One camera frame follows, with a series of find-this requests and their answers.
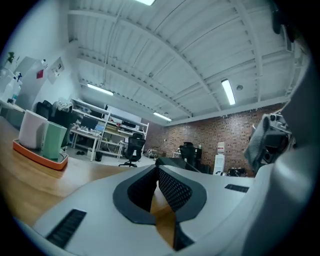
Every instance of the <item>black office chair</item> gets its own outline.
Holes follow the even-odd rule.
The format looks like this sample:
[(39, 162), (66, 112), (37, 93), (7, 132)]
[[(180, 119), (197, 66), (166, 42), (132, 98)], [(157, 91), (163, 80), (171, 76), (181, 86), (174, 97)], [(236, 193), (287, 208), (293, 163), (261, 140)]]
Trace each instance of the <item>black office chair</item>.
[(140, 134), (137, 134), (138, 133), (134, 133), (131, 137), (129, 137), (128, 148), (123, 154), (125, 158), (129, 159), (129, 161), (119, 164), (119, 166), (137, 167), (137, 165), (133, 164), (132, 162), (137, 162), (141, 158), (141, 151), (146, 143), (146, 140), (140, 138)]
[(193, 145), (181, 145), (180, 147), (180, 153), (181, 153), (181, 157), (183, 159), (186, 159), (186, 162), (195, 167), (196, 165), (196, 156), (195, 156), (195, 152), (196, 149)]

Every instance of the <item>ceiling light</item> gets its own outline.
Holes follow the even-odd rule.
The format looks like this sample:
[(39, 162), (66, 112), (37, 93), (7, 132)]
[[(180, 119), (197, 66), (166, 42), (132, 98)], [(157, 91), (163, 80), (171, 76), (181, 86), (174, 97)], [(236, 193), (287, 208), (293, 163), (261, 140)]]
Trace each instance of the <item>ceiling light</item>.
[(230, 105), (236, 104), (235, 96), (232, 91), (231, 84), (230, 84), (229, 80), (228, 79), (222, 80), (221, 83), (222, 83), (223, 89), (225, 91), (225, 94), (228, 97)]
[(159, 113), (157, 113), (157, 112), (154, 112), (153, 114), (154, 114), (155, 116), (160, 117), (160, 118), (163, 118), (163, 119), (165, 119), (165, 120), (167, 120), (167, 121), (169, 121), (169, 122), (172, 121), (170, 118), (168, 118), (168, 117), (166, 117), (166, 116), (164, 116), (164, 115), (162, 115), (162, 114), (159, 114)]
[(147, 5), (147, 6), (150, 6), (150, 5), (152, 5), (154, 3), (155, 0), (136, 0), (136, 1), (138, 1), (140, 3), (143, 3), (143, 4)]
[(113, 92), (108, 91), (108, 90), (105, 90), (105, 89), (102, 89), (102, 88), (99, 88), (99, 87), (94, 86), (94, 85), (92, 85), (92, 84), (90, 84), (90, 83), (88, 83), (88, 87), (89, 87), (89, 88), (92, 88), (92, 89), (95, 89), (95, 90), (97, 90), (97, 91), (99, 91), (99, 92), (103, 92), (103, 93), (105, 93), (105, 94), (111, 95), (111, 96), (114, 95)]

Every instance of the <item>green container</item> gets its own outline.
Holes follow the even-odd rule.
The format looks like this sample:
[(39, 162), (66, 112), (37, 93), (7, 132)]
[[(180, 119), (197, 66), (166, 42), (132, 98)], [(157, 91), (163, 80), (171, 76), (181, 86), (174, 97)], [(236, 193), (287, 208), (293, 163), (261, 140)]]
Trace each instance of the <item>green container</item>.
[(42, 155), (45, 158), (57, 159), (59, 157), (66, 131), (67, 128), (54, 122), (48, 122), (42, 143)]

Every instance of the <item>black chair backrest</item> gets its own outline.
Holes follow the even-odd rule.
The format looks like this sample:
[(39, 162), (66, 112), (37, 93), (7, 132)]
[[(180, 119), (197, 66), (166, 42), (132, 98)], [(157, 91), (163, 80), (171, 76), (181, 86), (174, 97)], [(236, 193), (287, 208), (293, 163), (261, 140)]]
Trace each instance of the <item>black chair backrest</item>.
[(134, 134), (132, 134), (132, 138), (142, 139), (142, 134), (141, 133), (134, 133)]
[(35, 109), (36, 114), (48, 119), (49, 116), (51, 115), (51, 112), (52, 112), (52, 110), (51, 110), (50, 106), (47, 106), (41, 102), (38, 102), (36, 104), (36, 109)]
[(180, 153), (182, 158), (186, 159), (186, 162), (191, 165), (195, 166), (196, 164), (196, 155), (195, 155), (196, 149), (193, 146), (180, 146)]
[(141, 158), (141, 151), (146, 143), (145, 139), (129, 137), (128, 149), (124, 156), (131, 161), (138, 161)]

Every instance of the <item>brick wall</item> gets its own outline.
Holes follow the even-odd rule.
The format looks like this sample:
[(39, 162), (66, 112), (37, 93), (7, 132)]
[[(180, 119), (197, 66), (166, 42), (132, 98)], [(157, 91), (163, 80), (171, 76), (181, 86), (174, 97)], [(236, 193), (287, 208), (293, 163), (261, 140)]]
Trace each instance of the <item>brick wall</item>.
[(160, 150), (167, 152), (167, 157), (172, 157), (172, 151), (176, 151), (184, 142), (192, 142), (195, 147), (201, 144), (201, 162), (210, 165), (213, 171), (217, 144), (224, 142), (224, 171), (231, 167), (244, 167), (248, 174), (252, 175), (243, 154), (252, 132), (252, 124), (258, 124), (263, 114), (272, 113), (282, 107), (282, 104), (276, 104), (260, 108), (257, 111), (231, 114), (226, 119), (215, 117), (167, 127), (149, 121), (144, 148), (159, 147)]

